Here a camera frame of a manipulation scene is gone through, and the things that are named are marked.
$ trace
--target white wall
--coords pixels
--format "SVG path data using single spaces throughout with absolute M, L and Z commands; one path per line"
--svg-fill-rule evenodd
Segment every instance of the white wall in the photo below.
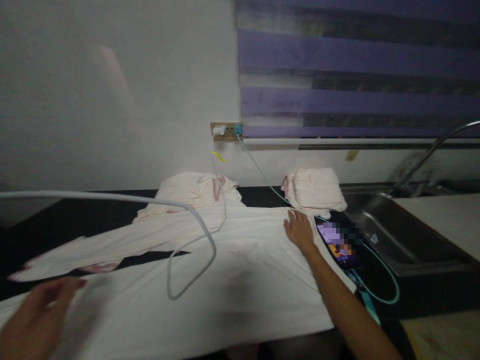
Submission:
M 234 6 L 229 0 L 3 1 L 0 5 L 0 190 L 155 189 L 182 171 L 263 185 L 210 122 L 240 120 Z M 256 148 L 279 185 L 299 167 L 333 167 L 342 183 L 389 180 L 411 150 Z M 479 150 L 441 150 L 445 178 L 480 178 Z M 46 203 L 0 204 L 14 224 Z

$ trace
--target phone screen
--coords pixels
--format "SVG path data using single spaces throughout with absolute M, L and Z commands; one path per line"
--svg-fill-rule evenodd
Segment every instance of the phone screen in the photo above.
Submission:
M 347 241 L 347 238 L 351 236 L 346 236 L 346 229 L 339 228 L 334 222 L 319 223 L 316 228 L 332 257 L 342 269 L 351 269 L 358 266 L 355 248 Z

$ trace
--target black countertop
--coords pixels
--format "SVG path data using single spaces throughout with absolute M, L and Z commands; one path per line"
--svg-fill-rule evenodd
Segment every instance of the black countertop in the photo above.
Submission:
M 248 207 L 284 207 L 286 204 L 266 187 L 243 187 L 238 191 Z M 156 190 L 113 191 L 154 197 Z M 7 276 L 23 264 L 79 236 L 93 236 L 128 224 L 145 204 L 109 200 L 64 199 L 0 234 L 0 300 L 27 292 L 39 281 L 17 283 Z M 332 213 L 332 222 L 349 227 L 344 213 Z M 162 259 L 170 253 L 130 257 L 121 267 Z M 362 268 L 357 272 L 372 292 L 383 299 L 395 294 L 394 284 L 380 262 L 362 246 L 358 250 Z M 425 317 L 480 308 L 480 271 L 452 272 L 397 278 L 400 300 L 386 305 L 373 300 L 382 322 Z
M 242 194 L 243 203 L 250 207 L 286 205 L 268 187 L 244 187 L 238 191 Z M 352 226 L 344 213 L 331 214 L 331 222 Z M 362 246 L 357 254 L 362 264 L 357 272 L 365 285 L 378 297 L 392 299 L 395 286 L 384 266 Z M 397 277 L 396 280 L 400 287 L 398 303 L 386 305 L 373 299 L 382 322 L 480 309 L 480 271 Z

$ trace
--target hand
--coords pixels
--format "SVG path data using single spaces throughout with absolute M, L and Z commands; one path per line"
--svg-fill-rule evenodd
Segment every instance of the hand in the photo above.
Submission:
M 304 213 L 295 210 L 289 211 L 288 216 L 290 222 L 285 219 L 283 226 L 285 232 L 292 243 L 298 246 L 302 253 L 310 251 L 312 247 L 316 247 L 314 244 L 314 234 L 312 233 L 312 226 L 310 221 Z
M 63 277 L 34 287 L 0 332 L 0 359 L 47 360 L 60 344 L 70 302 L 86 283 Z

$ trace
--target white countertop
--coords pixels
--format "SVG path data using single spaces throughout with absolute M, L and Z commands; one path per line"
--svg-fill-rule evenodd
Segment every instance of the white countertop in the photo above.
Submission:
M 394 201 L 480 261 L 480 193 Z

